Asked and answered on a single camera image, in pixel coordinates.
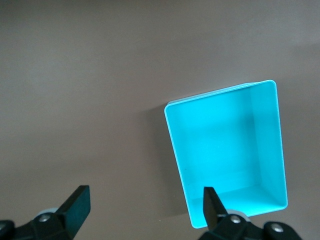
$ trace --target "gray surface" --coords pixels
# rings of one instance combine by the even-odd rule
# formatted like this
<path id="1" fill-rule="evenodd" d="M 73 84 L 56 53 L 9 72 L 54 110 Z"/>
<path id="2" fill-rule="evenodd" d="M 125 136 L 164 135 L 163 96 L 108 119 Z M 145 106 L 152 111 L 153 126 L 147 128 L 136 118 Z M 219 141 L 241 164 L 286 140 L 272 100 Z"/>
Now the gray surface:
<path id="1" fill-rule="evenodd" d="M 318 0 L 36 2 L 0 4 L 1 219 L 89 184 L 75 239 L 198 239 L 164 105 L 274 79 L 289 207 L 251 220 L 318 237 Z"/>

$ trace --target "plastic tray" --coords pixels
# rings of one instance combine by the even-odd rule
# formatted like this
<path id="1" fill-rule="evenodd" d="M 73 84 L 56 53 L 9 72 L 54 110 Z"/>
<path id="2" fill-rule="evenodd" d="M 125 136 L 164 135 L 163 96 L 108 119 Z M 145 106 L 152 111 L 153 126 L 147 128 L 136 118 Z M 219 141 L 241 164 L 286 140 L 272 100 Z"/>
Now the plastic tray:
<path id="1" fill-rule="evenodd" d="M 248 217 L 288 205 L 277 86 L 245 83 L 171 101 L 164 109 L 194 228 L 206 227 L 204 187 Z"/>

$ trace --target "screw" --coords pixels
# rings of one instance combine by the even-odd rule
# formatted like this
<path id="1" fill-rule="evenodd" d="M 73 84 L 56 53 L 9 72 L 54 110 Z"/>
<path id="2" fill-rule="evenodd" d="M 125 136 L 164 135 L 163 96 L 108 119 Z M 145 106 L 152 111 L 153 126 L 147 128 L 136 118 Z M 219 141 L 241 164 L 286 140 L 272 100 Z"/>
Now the screw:
<path id="1" fill-rule="evenodd" d="M 282 228 L 282 226 L 280 226 L 278 223 L 272 223 L 271 224 L 271 228 L 276 231 L 277 233 L 282 233 L 284 231 L 284 229 Z"/>
<path id="2" fill-rule="evenodd" d="M 43 223 L 48 221 L 48 219 L 50 218 L 49 214 L 42 214 L 41 217 L 39 218 L 39 222 Z"/>
<path id="3" fill-rule="evenodd" d="M 5 228 L 5 226 L 6 226 L 6 224 L 5 224 L 5 223 L 0 223 L 0 231 L 1 231 L 2 229 L 4 229 L 4 228 Z"/>
<path id="4" fill-rule="evenodd" d="M 234 224 L 239 224 L 241 222 L 240 218 L 236 215 L 232 215 L 230 219 Z"/>

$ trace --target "cyan plastic tray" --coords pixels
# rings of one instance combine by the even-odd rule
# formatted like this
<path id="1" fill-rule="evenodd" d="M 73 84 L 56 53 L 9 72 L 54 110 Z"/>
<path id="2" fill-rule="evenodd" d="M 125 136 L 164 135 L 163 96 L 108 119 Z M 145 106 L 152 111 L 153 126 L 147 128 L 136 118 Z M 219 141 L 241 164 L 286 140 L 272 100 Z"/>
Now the cyan plastic tray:
<path id="1" fill-rule="evenodd" d="M 288 205 L 277 86 L 245 83 L 171 101 L 164 110 L 194 228 L 206 227 L 204 187 L 254 216 Z"/>

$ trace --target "rectangular container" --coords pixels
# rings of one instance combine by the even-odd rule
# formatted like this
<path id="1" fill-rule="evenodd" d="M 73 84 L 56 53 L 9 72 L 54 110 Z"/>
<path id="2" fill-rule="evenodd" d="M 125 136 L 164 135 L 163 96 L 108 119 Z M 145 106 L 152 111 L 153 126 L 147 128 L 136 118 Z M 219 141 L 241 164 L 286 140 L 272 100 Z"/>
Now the rectangular container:
<path id="1" fill-rule="evenodd" d="M 171 101 L 164 109 L 194 228 L 206 227 L 204 187 L 248 217 L 288 205 L 277 86 L 245 83 Z"/>

